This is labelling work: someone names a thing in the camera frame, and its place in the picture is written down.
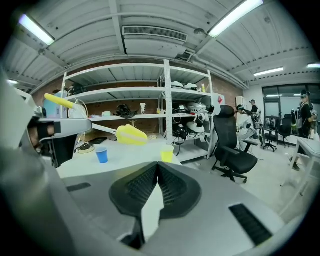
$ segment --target gray floor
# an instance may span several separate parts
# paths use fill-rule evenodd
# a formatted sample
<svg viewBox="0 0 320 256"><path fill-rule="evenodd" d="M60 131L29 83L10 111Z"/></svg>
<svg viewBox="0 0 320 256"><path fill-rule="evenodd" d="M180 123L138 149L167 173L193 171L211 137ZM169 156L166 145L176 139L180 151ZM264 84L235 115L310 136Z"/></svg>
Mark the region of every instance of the gray floor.
<svg viewBox="0 0 320 256"><path fill-rule="evenodd" d="M283 145L278 145L275 153L273 153L272 150L262 150L260 145L252 146L250 149L260 160L250 172L245 174L248 177L246 184L243 184L243 179L240 178L235 178L235 181L239 186L259 198L275 212L279 213L295 191L290 185L281 187L280 184L285 180L288 172L291 172L291 178L293 180L299 181L304 171L301 164L299 164L301 171L290 170L288 154L293 155L295 147L287 146L285 148ZM198 169L201 172L211 172L212 175L220 176L223 174L222 172L211 170L215 161L216 159L213 156L210 159L198 158L182 164ZM296 216L306 213L315 193L318 191L319 184L319 180L314 178L309 179L309 186L304 195L299 195L295 202L281 216L285 222L288 223Z"/></svg>

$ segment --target red sign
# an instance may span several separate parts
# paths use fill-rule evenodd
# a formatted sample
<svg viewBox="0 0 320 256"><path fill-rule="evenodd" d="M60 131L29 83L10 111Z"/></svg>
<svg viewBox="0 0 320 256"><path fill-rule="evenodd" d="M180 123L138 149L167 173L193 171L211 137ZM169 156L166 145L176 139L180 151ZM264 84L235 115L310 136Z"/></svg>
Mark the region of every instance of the red sign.
<svg viewBox="0 0 320 256"><path fill-rule="evenodd" d="M219 104L221 104L222 101L223 101L223 99L219 96L219 97L218 97L218 102L219 102Z"/></svg>

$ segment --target yellow cup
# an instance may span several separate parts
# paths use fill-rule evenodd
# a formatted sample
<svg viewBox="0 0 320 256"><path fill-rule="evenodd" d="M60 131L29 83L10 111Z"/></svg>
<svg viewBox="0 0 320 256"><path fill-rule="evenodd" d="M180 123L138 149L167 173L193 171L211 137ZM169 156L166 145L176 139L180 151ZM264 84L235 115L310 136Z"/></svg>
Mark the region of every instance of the yellow cup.
<svg viewBox="0 0 320 256"><path fill-rule="evenodd" d="M174 146L170 145L165 145L161 149L161 160L163 162L171 163L172 162L172 157L174 155Z"/></svg>

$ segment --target chair armrest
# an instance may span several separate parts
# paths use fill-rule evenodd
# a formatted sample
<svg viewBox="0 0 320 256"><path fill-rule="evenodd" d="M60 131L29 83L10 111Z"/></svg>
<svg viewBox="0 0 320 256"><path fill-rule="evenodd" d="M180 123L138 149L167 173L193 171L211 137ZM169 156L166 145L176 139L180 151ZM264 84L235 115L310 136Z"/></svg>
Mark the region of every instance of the chair armrest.
<svg viewBox="0 0 320 256"><path fill-rule="evenodd" d="M240 153L238 151L236 151L236 150L234 150L234 149L232 149L230 147L227 147L227 146L222 146L221 149L226 151L226 152L228 152L228 153L230 153L230 154L232 154L232 155L235 155L235 156L236 155L240 155Z"/></svg>
<svg viewBox="0 0 320 256"><path fill-rule="evenodd" d="M243 142L247 143L247 144L250 144L250 145L255 145L255 146L258 146L258 143L252 141L252 140L248 140L248 139L245 139Z"/></svg>

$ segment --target light fixture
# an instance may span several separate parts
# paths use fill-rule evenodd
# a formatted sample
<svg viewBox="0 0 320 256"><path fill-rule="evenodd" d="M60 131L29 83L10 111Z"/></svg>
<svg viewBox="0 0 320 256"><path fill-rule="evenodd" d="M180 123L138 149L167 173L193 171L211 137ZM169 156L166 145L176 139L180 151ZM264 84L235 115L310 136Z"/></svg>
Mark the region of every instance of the light fixture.
<svg viewBox="0 0 320 256"><path fill-rule="evenodd" d="M18 83L17 81L15 81L15 80L10 80L10 79L8 79L7 82L8 82L9 84L11 84L11 85L16 85L16 84Z"/></svg>
<svg viewBox="0 0 320 256"><path fill-rule="evenodd" d="M241 19L246 14L250 13L255 8L262 5L263 0L247 0L236 9L234 9L228 16L226 16L223 20L221 20L218 25L214 26L209 31L209 36L216 38L223 31L225 31L228 27L230 27L237 20Z"/></svg>
<svg viewBox="0 0 320 256"><path fill-rule="evenodd" d="M33 22L27 15L23 14L19 20L19 23L48 46L55 41L42 28L40 28L35 22Z"/></svg>
<svg viewBox="0 0 320 256"><path fill-rule="evenodd" d="M279 71L284 71L285 69L283 67L279 67L279 68L275 68L275 69L270 69L270 70L267 70L267 71L262 71L262 72L259 72L259 73L255 73L253 74L255 77L258 77L258 76L262 76L262 75L266 75L266 74L270 74L270 73L274 73L274 72L279 72Z"/></svg>
<svg viewBox="0 0 320 256"><path fill-rule="evenodd" d="M309 69L320 69L320 63L308 64L307 68L309 68Z"/></svg>
<svg viewBox="0 0 320 256"><path fill-rule="evenodd" d="M282 94L272 94L272 95L267 95L266 97L267 98L275 98L275 97L279 97L279 96L282 96Z"/></svg>

